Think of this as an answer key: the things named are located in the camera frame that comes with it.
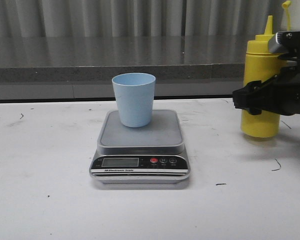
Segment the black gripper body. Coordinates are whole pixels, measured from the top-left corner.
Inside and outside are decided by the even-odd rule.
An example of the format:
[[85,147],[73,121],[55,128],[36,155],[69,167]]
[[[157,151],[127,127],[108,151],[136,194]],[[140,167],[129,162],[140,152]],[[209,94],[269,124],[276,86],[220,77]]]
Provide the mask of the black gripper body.
[[281,54],[278,59],[295,65],[283,67],[274,81],[275,112],[284,116],[300,114],[300,51]]

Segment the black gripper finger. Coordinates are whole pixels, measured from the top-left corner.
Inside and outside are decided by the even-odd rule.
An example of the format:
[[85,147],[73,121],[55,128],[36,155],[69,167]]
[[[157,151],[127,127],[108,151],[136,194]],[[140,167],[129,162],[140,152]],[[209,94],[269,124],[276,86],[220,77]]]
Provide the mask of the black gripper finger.
[[246,110],[250,115],[260,115],[262,111],[280,114],[275,100],[274,83],[277,78],[278,75],[274,75],[266,81],[251,81],[243,88],[233,91],[234,107]]

